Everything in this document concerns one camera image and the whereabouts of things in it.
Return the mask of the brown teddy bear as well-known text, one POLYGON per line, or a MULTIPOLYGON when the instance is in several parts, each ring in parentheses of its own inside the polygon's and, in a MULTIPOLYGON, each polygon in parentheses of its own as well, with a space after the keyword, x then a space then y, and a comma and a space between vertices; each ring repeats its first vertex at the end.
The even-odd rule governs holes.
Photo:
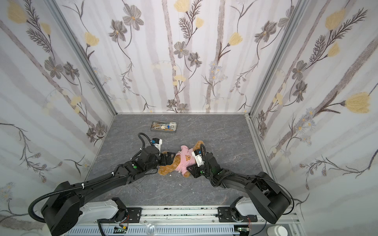
MULTIPOLYGON (((203 145, 204 142, 203 141, 198 141, 194 147, 192 147, 193 150, 198 150, 200 149, 200 145, 203 145)), ((168 166, 160 166, 159 169, 158 169, 158 173, 161 175, 161 176, 166 176, 172 172, 175 171, 176 167, 179 165, 180 163, 180 156, 175 156, 174 158, 174 161, 173 161, 173 164, 172 165, 168 165, 168 166)), ((186 173, 183 177, 184 178, 188 178, 190 177, 191 174, 190 172, 186 173)))

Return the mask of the pink teddy hoodie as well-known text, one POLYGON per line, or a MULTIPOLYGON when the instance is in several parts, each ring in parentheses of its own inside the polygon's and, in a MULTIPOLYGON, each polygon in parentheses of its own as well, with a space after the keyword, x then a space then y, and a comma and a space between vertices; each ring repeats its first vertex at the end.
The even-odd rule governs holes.
POLYGON ((175 171, 181 173, 183 176, 188 173, 187 168, 196 164, 196 160, 193 157, 193 149, 188 148, 185 145, 181 146, 181 150, 177 153, 176 156, 180 156, 180 163, 176 167, 175 171))

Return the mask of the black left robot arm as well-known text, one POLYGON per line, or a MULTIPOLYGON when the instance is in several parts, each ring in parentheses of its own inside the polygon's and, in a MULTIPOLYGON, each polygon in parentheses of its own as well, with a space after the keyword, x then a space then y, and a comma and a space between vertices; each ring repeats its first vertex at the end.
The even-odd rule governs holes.
POLYGON ((83 207, 92 199, 117 187, 130 184, 149 174, 159 166, 171 165, 175 158, 172 152, 160 152, 155 139, 144 138, 141 149, 127 162, 98 178, 81 183, 63 182, 55 191, 38 197, 28 207, 29 216, 38 222, 47 224, 51 235, 60 236, 68 232, 84 216, 83 207))

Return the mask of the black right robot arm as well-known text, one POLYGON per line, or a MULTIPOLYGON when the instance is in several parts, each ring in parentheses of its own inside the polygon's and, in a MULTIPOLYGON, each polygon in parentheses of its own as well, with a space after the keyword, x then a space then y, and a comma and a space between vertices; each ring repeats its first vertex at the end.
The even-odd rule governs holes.
POLYGON ((277 223, 292 204, 293 197, 289 191, 275 182, 267 173, 257 175, 242 175, 221 168, 211 152, 207 152, 203 144, 192 151, 196 164, 187 167, 187 170, 198 178, 204 176, 213 187, 235 189, 245 192, 257 212, 271 224, 277 223))

